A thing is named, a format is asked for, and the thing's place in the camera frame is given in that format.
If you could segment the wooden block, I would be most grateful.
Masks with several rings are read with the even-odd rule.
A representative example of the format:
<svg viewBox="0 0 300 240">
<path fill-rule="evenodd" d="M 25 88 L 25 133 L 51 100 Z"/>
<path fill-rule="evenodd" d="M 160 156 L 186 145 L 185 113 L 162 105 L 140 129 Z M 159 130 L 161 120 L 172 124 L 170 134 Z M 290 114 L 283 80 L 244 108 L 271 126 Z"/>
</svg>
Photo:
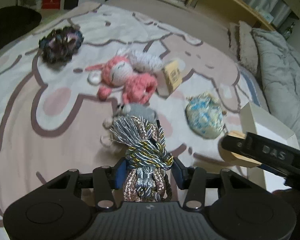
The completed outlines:
<svg viewBox="0 0 300 240">
<path fill-rule="evenodd" d="M 239 132 L 239 131 L 230 131 L 226 135 L 235 137 L 236 139 L 245 139 L 245 134 L 242 132 Z M 221 158 L 226 163 L 228 163 L 230 166 L 243 166 L 243 167 L 247 167 L 247 168 L 258 167 L 261 165 L 260 162 L 254 160 L 254 159 L 245 157 L 245 156 L 240 155 L 235 152 L 231 152 L 229 150 L 225 150 L 221 145 L 222 140 L 225 138 L 225 136 L 219 140 L 218 150 L 219 150 L 219 154 L 220 154 Z"/>
</svg>

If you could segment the blue floral drawstring pouch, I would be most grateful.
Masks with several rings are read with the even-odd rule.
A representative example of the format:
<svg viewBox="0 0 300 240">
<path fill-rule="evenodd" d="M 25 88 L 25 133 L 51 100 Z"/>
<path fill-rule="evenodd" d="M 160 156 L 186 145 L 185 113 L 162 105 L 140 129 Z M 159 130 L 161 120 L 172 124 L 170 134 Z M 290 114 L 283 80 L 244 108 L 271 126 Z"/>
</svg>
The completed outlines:
<svg viewBox="0 0 300 240">
<path fill-rule="evenodd" d="M 216 139 L 220 136 L 224 116 L 227 115 L 221 102 L 208 92 L 188 97 L 187 100 L 185 115 L 190 129 L 204 139 Z"/>
</svg>

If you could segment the grey crochet frog toy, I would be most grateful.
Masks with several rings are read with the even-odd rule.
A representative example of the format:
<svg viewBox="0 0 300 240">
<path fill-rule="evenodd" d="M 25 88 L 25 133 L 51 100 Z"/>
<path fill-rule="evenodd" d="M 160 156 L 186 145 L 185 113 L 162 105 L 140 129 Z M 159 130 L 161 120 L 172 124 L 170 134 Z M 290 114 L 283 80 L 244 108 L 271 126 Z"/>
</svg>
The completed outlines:
<svg viewBox="0 0 300 240">
<path fill-rule="evenodd" d="M 108 135 L 100 137 L 103 146 L 118 142 L 134 146 L 138 142 L 159 138 L 157 112 L 138 103 L 119 104 L 111 117 L 104 119 Z"/>
</svg>

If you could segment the small yellow paper box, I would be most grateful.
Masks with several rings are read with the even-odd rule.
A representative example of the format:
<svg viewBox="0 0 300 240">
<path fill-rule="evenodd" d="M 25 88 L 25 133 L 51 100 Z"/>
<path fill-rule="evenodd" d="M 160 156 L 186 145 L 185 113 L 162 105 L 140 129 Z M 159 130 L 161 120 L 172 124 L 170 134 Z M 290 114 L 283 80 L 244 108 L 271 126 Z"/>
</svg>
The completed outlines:
<svg viewBox="0 0 300 240">
<path fill-rule="evenodd" d="M 167 90 L 167 94 L 172 94 L 178 86 L 182 83 L 182 77 L 179 69 L 179 61 L 172 60 L 165 64 L 162 69 L 164 76 L 164 87 Z"/>
</svg>

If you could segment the pink crochet bunny doll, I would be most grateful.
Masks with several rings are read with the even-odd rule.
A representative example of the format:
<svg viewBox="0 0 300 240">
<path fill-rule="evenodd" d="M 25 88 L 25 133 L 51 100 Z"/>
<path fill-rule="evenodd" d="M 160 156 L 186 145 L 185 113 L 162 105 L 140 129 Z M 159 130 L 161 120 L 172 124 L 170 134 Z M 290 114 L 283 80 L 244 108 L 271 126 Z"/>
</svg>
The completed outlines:
<svg viewBox="0 0 300 240">
<path fill-rule="evenodd" d="M 99 86 L 97 97 L 104 101 L 112 92 L 122 90 L 122 102 L 146 104 L 157 89 L 156 78 L 149 73 L 137 73 L 130 60 L 116 55 L 106 63 L 85 68 L 88 82 Z"/>
</svg>

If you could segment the white crochet pouch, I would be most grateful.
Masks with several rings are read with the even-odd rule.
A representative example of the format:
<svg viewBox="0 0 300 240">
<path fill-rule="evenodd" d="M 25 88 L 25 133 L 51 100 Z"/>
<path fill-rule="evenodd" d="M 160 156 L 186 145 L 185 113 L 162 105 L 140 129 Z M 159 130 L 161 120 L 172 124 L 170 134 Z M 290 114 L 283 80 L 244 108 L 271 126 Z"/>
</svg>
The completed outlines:
<svg viewBox="0 0 300 240">
<path fill-rule="evenodd" d="M 156 73 L 165 66 L 160 57 L 140 50 L 122 48 L 116 56 L 127 58 L 133 69 L 141 73 Z"/>
</svg>

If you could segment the dark crochet flower pouch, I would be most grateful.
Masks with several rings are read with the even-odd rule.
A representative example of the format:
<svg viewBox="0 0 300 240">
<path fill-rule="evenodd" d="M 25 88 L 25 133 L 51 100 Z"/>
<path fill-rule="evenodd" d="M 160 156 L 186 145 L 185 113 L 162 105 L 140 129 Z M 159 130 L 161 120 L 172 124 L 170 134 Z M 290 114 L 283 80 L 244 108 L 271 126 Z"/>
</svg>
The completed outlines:
<svg viewBox="0 0 300 240">
<path fill-rule="evenodd" d="M 53 29 L 39 40 L 42 59 L 48 64 L 67 63 L 78 53 L 83 41 L 83 34 L 72 26 Z"/>
</svg>

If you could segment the grey quilted duvet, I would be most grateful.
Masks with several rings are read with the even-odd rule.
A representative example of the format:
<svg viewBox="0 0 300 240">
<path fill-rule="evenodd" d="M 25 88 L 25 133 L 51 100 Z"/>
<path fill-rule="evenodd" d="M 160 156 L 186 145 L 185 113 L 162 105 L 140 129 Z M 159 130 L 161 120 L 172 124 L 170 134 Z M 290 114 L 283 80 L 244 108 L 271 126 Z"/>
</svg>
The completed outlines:
<svg viewBox="0 0 300 240">
<path fill-rule="evenodd" d="M 276 31 L 254 28 L 270 113 L 289 127 L 300 147 L 300 54 Z"/>
</svg>

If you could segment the beige fuzzy pillow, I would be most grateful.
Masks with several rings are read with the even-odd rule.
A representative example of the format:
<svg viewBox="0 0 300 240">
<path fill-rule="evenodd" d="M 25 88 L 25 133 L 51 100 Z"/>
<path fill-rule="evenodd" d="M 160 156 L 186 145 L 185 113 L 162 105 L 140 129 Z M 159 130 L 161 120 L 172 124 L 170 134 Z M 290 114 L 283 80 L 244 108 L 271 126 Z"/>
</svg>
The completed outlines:
<svg viewBox="0 0 300 240">
<path fill-rule="evenodd" d="M 254 77 L 259 74 L 258 50 L 252 36 L 252 27 L 244 21 L 230 23 L 229 49 L 237 58 L 239 64 L 247 69 Z"/>
</svg>

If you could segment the cartoon bunny blanket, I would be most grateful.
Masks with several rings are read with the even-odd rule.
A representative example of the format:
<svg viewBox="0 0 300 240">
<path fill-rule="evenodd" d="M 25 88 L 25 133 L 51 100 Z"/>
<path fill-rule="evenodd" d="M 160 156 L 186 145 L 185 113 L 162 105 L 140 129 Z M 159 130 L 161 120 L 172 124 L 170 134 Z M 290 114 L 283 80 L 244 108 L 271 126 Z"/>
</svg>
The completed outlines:
<svg viewBox="0 0 300 240">
<path fill-rule="evenodd" d="M 87 173 L 122 156 L 116 145 L 100 142 L 107 135 L 102 123 L 122 91 L 101 101 L 85 71 L 119 49 L 179 61 L 181 85 L 166 98 L 153 94 L 148 104 L 163 126 L 167 150 L 186 165 L 224 164 L 217 140 L 205 140 L 187 125 L 188 97 L 209 92 L 219 98 L 227 111 L 225 131 L 241 130 L 239 112 L 247 103 L 266 104 L 253 75 L 229 53 L 225 28 L 166 4 L 158 11 L 85 3 L 0 56 L 0 239 L 7 239 L 2 216 L 12 202 L 68 169 Z M 65 26 L 83 34 L 78 53 L 67 63 L 44 62 L 39 40 Z"/>
</svg>

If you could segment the green glass bottle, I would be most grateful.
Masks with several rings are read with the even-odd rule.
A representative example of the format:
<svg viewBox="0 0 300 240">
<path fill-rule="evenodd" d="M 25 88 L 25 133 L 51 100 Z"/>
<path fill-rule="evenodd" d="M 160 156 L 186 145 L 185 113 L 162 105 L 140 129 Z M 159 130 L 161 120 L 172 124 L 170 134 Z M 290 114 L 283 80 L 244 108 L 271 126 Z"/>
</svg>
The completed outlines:
<svg viewBox="0 0 300 240">
<path fill-rule="evenodd" d="M 292 34 L 293 32 L 293 29 L 294 29 L 294 26 L 295 26 L 295 23 L 293 22 L 290 26 L 288 26 L 285 31 L 283 32 L 283 37 L 285 38 L 285 40 L 288 40 L 290 35 Z"/>
</svg>

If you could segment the tissue box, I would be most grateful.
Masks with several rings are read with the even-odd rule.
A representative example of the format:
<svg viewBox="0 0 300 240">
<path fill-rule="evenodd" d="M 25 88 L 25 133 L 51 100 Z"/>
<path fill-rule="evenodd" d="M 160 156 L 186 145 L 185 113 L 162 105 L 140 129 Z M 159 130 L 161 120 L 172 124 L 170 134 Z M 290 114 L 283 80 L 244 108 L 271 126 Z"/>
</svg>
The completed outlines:
<svg viewBox="0 0 300 240">
<path fill-rule="evenodd" d="M 263 10 L 261 7 L 256 7 L 255 10 L 266 20 L 267 23 L 271 24 L 273 22 L 274 17 L 271 13 Z"/>
</svg>

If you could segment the red box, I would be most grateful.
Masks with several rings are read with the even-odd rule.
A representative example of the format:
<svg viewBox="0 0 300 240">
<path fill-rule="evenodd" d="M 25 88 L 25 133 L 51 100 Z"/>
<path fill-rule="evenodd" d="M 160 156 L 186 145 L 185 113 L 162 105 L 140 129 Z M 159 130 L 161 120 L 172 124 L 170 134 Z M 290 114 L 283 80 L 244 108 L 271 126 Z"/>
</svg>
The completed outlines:
<svg viewBox="0 0 300 240">
<path fill-rule="evenodd" d="M 60 9 L 61 0 L 42 0 L 42 9 Z"/>
</svg>

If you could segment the black cushion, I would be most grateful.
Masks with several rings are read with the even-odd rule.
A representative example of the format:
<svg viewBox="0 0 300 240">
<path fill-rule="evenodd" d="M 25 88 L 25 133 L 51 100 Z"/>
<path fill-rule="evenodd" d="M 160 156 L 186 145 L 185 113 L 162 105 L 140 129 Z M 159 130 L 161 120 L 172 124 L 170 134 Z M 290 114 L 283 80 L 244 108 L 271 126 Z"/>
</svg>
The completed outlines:
<svg viewBox="0 0 300 240">
<path fill-rule="evenodd" d="M 0 49 L 36 28 L 42 20 L 39 12 L 22 6 L 0 9 Z"/>
</svg>

